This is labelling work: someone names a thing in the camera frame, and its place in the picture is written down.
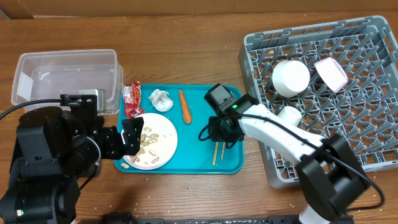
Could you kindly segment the wooden chopstick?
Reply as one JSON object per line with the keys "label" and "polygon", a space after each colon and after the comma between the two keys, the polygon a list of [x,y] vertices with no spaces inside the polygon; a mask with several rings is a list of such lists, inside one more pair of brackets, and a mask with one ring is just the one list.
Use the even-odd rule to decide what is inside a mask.
{"label": "wooden chopstick", "polygon": [[[223,110],[225,110],[225,108],[226,108],[225,101],[227,101],[228,98],[230,98],[233,95],[231,91],[227,90],[227,92],[230,94],[230,96],[224,99],[223,106],[222,106]],[[222,136],[223,136],[223,146],[222,146],[222,152],[221,152],[221,160],[223,160],[223,158],[224,158],[224,150],[226,148],[226,143],[227,143],[227,141],[226,141],[227,130],[226,130],[225,120],[222,120],[220,122],[220,124],[221,124],[221,127],[223,129],[223,134],[222,134]]]}
{"label": "wooden chopstick", "polygon": [[216,165],[216,158],[217,158],[217,153],[218,153],[218,146],[219,146],[219,142],[215,142],[215,150],[214,150],[213,162],[212,162],[212,165],[213,165],[213,166]]}

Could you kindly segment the peanut on tray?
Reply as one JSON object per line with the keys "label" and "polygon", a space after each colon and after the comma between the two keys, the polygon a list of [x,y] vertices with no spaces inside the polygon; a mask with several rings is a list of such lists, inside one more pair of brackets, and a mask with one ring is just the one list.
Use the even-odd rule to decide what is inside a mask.
{"label": "peanut on tray", "polygon": [[129,165],[127,164],[127,163],[121,163],[121,166],[124,168],[124,169],[128,169],[129,168]]}

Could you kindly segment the white bowl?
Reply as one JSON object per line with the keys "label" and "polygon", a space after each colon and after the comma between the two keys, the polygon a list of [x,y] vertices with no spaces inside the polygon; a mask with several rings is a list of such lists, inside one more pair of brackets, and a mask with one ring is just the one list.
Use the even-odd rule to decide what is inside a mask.
{"label": "white bowl", "polygon": [[306,65],[298,60],[284,60],[274,67],[272,84],[286,98],[303,92],[309,85],[310,72]]}

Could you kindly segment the crumpled white tissue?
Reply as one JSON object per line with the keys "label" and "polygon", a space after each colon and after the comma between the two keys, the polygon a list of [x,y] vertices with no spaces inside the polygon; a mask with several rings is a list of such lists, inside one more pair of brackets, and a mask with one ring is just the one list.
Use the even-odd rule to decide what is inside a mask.
{"label": "crumpled white tissue", "polygon": [[152,106],[160,112],[168,112],[172,109],[174,102],[168,97],[169,93],[160,89],[155,89],[148,99]]}

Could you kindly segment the teal plastic tray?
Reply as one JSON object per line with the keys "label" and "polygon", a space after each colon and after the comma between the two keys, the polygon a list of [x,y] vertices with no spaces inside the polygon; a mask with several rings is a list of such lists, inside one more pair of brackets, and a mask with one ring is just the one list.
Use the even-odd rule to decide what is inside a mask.
{"label": "teal plastic tray", "polygon": [[[204,95],[211,88],[210,85],[167,85],[142,84],[141,108],[147,113],[159,113],[148,97],[155,89],[167,91],[169,98],[174,101],[172,109],[162,113],[175,126],[178,135],[178,145],[175,154],[165,165],[154,170],[153,174],[233,174],[238,172],[244,164],[244,143],[237,142],[232,148],[224,150],[221,160],[222,143],[219,144],[216,165],[213,166],[215,143],[199,141],[200,131],[208,124],[208,118],[214,116],[214,111],[204,100]],[[180,107],[179,89],[186,97],[192,114],[192,124],[185,124]]]}

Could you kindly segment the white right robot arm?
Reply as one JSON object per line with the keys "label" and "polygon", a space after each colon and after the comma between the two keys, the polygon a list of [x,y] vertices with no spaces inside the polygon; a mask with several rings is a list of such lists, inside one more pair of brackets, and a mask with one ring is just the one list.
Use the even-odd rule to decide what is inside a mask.
{"label": "white right robot arm", "polygon": [[369,182],[348,141],[304,131],[269,111],[250,95],[236,98],[223,85],[208,90],[205,101],[216,113],[204,130],[208,139],[235,145],[245,136],[277,151],[296,168],[308,203],[297,223],[340,221]]}

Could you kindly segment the orange carrot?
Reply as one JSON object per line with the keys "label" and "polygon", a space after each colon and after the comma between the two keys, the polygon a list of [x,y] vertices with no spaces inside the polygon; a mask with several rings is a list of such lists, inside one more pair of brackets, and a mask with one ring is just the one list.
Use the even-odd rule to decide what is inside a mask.
{"label": "orange carrot", "polygon": [[186,97],[181,89],[179,89],[180,105],[182,109],[183,120],[186,124],[192,123],[192,115],[187,104]]}

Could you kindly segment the grey dishwasher rack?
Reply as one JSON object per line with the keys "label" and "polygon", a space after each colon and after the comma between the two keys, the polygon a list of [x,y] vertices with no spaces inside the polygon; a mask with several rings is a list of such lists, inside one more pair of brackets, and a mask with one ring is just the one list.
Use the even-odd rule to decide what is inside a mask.
{"label": "grey dishwasher rack", "polygon": [[[348,82],[334,93],[315,62],[334,58]],[[239,52],[246,91],[271,112],[292,106],[298,126],[329,137],[344,136],[366,172],[397,167],[397,41],[382,16],[248,34]],[[291,98],[272,85],[274,67],[298,60],[310,72],[308,87]]]}

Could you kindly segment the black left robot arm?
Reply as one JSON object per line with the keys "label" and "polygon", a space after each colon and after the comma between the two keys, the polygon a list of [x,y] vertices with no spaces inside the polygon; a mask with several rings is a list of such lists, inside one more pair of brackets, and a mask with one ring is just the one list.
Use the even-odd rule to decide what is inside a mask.
{"label": "black left robot arm", "polygon": [[1,199],[4,223],[72,223],[82,187],[100,159],[119,160],[140,148],[141,117],[105,128],[95,109],[45,107],[19,119],[9,188]]}

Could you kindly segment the large white plate with peanuts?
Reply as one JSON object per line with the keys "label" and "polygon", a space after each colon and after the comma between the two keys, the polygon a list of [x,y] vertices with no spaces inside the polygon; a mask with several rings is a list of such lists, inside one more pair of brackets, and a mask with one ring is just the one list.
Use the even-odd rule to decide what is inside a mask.
{"label": "large white plate with peanuts", "polygon": [[139,170],[160,168],[173,157],[178,145],[178,135],[172,122],[157,113],[139,115],[144,119],[141,149],[135,156],[124,156],[124,163]]}

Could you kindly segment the white paper cup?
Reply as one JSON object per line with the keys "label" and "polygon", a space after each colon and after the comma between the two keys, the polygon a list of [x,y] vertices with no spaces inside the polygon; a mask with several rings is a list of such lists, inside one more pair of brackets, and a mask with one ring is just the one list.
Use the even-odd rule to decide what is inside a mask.
{"label": "white paper cup", "polygon": [[298,126],[302,119],[301,112],[292,106],[283,107],[277,116],[293,126]]}

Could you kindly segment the red snack wrapper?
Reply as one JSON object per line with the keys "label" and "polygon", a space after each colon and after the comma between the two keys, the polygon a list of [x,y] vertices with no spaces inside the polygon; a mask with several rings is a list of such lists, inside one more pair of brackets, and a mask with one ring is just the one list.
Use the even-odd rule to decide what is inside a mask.
{"label": "red snack wrapper", "polygon": [[142,92],[141,83],[136,81],[123,86],[124,114],[131,119],[145,111],[141,108]]}

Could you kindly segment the clear plastic bin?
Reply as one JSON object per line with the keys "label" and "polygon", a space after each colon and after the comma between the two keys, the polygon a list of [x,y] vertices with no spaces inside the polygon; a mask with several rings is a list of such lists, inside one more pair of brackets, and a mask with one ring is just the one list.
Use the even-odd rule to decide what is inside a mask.
{"label": "clear plastic bin", "polygon": [[24,53],[19,57],[11,103],[54,99],[83,90],[104,91],[103,115],[119,113],[123,68],[113,49],[61,50]]}

